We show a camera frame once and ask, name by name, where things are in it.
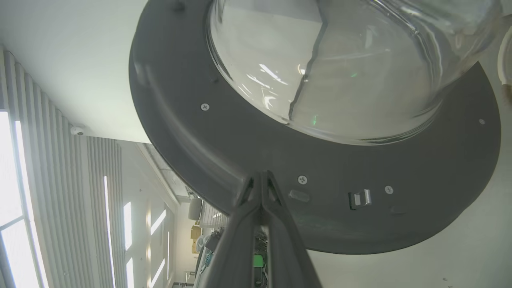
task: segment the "dark gray plastic disc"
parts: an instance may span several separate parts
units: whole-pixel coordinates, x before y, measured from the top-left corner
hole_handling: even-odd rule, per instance
[[[130,85],[151,142],[222,212],[231,212],[246,177],[270,170],[307,248],[382,253],[434,236],[487,185],[501,128],[479,64],[443,92],[439,114],[418,135],[342,145],[272,120],[224,80],[206,40],[209,5],[149,1],[132,44]]]

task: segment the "transparent glass container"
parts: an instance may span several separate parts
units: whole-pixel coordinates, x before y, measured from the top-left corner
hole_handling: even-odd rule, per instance
[[[498,0],[215,0],[207,31],[221,73],[263,113],[374,145],[428,126],[500,16]]]

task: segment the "green object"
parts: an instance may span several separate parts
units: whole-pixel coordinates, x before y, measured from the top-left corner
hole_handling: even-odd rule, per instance
[[[254,256],[253,266],[254,267],[263,267],[265,264],[263,263],[263,256],[256,254]]]

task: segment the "white dome camera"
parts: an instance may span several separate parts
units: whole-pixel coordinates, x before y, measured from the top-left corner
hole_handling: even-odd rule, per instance
[[[81,136],[81,135],[83,135],[83,128],[82,127],[72,127],[71,134]]]

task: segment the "vertical blind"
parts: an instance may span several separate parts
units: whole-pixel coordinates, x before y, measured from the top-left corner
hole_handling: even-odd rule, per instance
[[[68,120],[2,46],[0,109],[21,123],[34,222],[49,286],[94,287],[92,269],[99,269],[101,288],[113,286],[103,187],[107,176],[115,286],[126,287],[120,148],[114,140],[94,137],[88,137],[87,147],[80,145],[80,136],[70,133]],[[81,149],[88,149],[88,163],[82,163]],[[82,178],[82,169],[89,169],[90,179]],[[91,185],[94,231],[87,231],[82,181]],[[88,233],[94,233],[97,251],[91,251]],[[97,253],[97,268],[91,265],[91,253]]]

